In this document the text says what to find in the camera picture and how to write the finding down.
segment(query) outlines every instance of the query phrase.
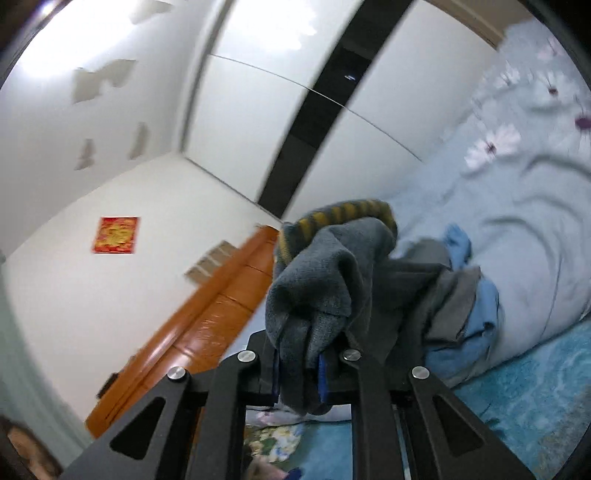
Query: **metal screw head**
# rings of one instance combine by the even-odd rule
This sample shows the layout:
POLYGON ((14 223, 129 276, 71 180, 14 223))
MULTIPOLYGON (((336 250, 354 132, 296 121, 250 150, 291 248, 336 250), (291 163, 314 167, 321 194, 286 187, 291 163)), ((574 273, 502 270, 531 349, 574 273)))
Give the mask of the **metal screw head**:
POLYGON ((252 350, 243 350, 238 354, 238 360, 245 364, 252 362, 256 358, 256 353, 252 350))
POLYGON ((182 380, 186 374, 187 371, 183 367, 172 367, 168 370, 166 376, 169 377, 170 380, 177 382, 182 380))
POLYGON ((429 370, 427 370, 425 367, 415 367, 412 369, 411 373, 413 374, 413 377, 418 380, 425 380, 426 378, 429 378, 429 370))
POLYGON ((356 362, 361 358, 361 352, 354 348, 349 348, 343 352, 343 358, 349 362, 356 362))

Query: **black metal bracket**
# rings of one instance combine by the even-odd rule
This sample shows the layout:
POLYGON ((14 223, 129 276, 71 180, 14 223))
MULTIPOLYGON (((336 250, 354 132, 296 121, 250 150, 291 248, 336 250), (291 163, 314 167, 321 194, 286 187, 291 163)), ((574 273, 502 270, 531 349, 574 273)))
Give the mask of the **black metal bracket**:
MULTIPOLYGON (((344 336, 323 353, 321 368, 322 400, 351 403, 354 480, 403 480, 403 457, 413 479, 534 479, 427 369, 400 380, 344 336)), ((238 480, 246 406, 276 403, 279 374, 265 332, 214 370, 174 368, 61 479, 238 480)))

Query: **triangular cutout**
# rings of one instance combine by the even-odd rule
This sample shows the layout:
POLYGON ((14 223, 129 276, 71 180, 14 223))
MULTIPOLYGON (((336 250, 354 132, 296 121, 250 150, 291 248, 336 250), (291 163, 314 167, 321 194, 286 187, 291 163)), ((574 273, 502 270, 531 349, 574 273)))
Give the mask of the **triangular cutout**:
POLYGON ((433 403, 443 431, 454 457, 476 450, 484 445, 479 435, 458 415, 456 410, 440 395, 433 397, 433 403))
POLYGON ((111 448, 136 460, 144 458, 165 403, 162 397, 153 399, 123 431, 111 440, 111 448))

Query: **pile of clothes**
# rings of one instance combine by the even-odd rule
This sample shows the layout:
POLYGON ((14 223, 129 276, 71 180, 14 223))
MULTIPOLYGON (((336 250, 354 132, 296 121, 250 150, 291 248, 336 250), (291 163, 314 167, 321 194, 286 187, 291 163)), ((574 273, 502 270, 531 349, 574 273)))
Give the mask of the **pile of clothes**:
POLYGON ((282 228, 265 323, 281 401, 296 414, 326 413, 319 356, 341 332, 382 365, 425 365, 449 385, 489 355, 503 313, 494 284, 467 264, 467 235, 450 225, 391 258, 396 239, 379 200, 331 205, 282 228))

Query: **red poster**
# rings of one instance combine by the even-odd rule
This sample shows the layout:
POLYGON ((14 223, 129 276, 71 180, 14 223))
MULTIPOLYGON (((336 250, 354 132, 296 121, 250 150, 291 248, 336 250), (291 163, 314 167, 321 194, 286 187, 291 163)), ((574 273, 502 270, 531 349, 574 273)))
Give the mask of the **red poster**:
POLYGON ((139 217, 103 217, 96 234, 97 254, 132 254, 139 217))

